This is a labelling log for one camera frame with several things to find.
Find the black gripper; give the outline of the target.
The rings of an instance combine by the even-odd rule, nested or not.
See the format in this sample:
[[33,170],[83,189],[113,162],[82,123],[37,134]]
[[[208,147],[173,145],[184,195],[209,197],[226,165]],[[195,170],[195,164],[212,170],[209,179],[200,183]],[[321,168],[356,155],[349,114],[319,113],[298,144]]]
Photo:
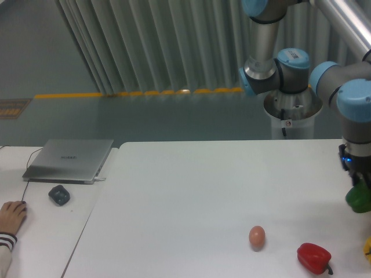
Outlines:
[[339,158],[343,170],[351,177],[353,186],[363,183],[363,180],[370,185],[370,156],[353,155],[345,144],[341,144]]

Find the striped sleeve forearm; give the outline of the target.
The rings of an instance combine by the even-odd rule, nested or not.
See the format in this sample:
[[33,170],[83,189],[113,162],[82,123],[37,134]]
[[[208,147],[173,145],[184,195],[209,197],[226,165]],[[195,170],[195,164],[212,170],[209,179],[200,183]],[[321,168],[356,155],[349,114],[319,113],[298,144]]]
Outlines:
[[12,251],[17,243],[17,237],[11,233],[1,232],[1,278],[6,277],[12,262]]

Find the person's hand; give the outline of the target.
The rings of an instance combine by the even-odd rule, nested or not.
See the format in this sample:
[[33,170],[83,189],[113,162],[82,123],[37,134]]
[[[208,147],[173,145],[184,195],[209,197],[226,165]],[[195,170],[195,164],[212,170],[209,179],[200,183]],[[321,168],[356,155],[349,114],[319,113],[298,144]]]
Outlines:
[[22,201],[6,202],[1,207],[1,232],[17,235],[22,223],[19,217]]

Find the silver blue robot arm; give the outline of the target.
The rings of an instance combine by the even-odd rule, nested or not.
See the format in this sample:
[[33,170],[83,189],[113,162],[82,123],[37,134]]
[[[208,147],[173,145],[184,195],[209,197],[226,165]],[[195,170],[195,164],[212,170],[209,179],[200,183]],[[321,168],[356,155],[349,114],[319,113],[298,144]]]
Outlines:
[[334,26],[359,62],[342,67],[324,62],[303,74],[307,63],[284,53],[274,57],[279,22],[294,1],[243,1],[251,19],[250,55],[239,70],[249,95],[280,90],[301,93],[312,88],[334,110],[341,122],[343,143],[339,147],[342,167],[353,184],[370,184],[370,21],[355,1],[312,1]]

